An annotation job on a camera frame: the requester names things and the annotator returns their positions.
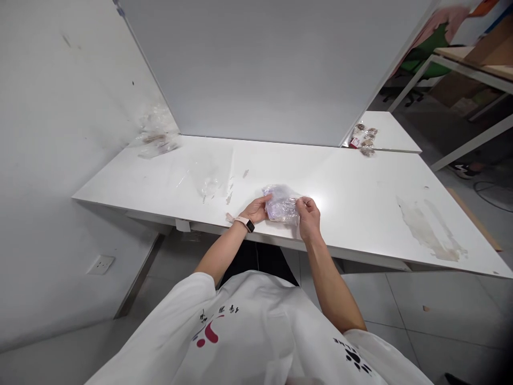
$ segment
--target white desk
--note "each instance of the white desk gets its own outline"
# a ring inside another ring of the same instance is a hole
[[[421,153],[417,143],[408,135],[399,122],[387,111],[365,111],[363,124],[378,129],[374,139],[374,149],[380,151],[397,151]]]
[[[334,257],[399,270],[409,270],[405,262],[411,262],[513,278],[417,154],[383,151],[365,158],[340,148],[192,136],[183,137],[182,148],[151,160],[137,153],[124,149],[74,198],[216,232],[230,226],[227,211],[238,214],[266,184],[285,183],[315,199]],[[191,158],[210,165],[228,159],[228,187],[204,200],[187,173]],[[269,221],[249,238],[304,250],[295,229]],[[453,257],[458,261],[447,260]]]
[[[444,67],[457,71],[469,78],[480,81],[491,87],[500,89],[507,94],[513,95],[513,68],[511,66],[476,66],[472,63],[465,62],[465,56],[473,47],[447,47],[436,48],[428,60],[417,71],[415,76],[409,81],[404,90],[394,100],[392,105],[388,108],[389,112],[393,112],[395,108],[406,97],[410,90],[421,79],[422,75],[429,68],[431,63],[438,63]],[[467,143],[458,147],[450,154],[444,156],[439,161],[431,165],[433,171],[438,171],[447,166],[449,163],[461,158],[466,153],[478,148],[483,143],[490,139],[495,138],[497,135],[502,134],[504,131],[513,126],[513,113],[506,118],[502,119],[497,124],[490,127],[488,130],[477,135],[475,138],[469,140]]]

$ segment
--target smartwatch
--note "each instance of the smartwatch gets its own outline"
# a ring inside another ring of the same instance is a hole
[[[252,233],[255,230],[255,225],[251,221],[251,219],[244,218],[244,217],[237,217],[234,219],[234,221],[241,222],[245,227],[248,233]]]

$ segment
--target electrical outlet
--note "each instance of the electrical outlet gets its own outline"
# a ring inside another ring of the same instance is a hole
[[[87,274],[103,275],[113,262],[114,257],[98,256],[89,270],[87,270]]]

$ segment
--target hand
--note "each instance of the hand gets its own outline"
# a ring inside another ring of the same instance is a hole
[[[269,194],[255,199],[253,202],[249,203],[249,205],[244,209],[242,213],[239,214],[239,216],[251,219],[255,225],[264,219],[268,219],[266,212],[266,202],[272,197],[273,195]]]
[[[314,200],[301,197],[296,201],[299,212],[299,235],[304,242],[321,237],[321,212]]]

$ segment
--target green chair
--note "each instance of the green chair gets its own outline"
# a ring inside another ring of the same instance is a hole
[[[422,67],[426,60],[433,54],[436,48],[449,47],[449,43],[445,39],[445,31],[448,23],[440,24],[440,26],[433,32],[421,44],[412,48],[412,50],[406,55],[398,69],[396,78],[406,75],[415,75],[417,71]],[[450,72],[450,69],[445,68],[437,63],[431,63],[429,68],[422,75],[421,80],[438,78],[444,76]],[[392,91],[389,91],[383,102],[388,101],[391,97],[397,97],[402,91],[402,87],[394,87]],[[418,96],[417,101],[420,102],[424,98],[424,93],[414,88],[406,96],[409,102],[406,103],[406,107],[410,107],[415,101],[414,95]]]

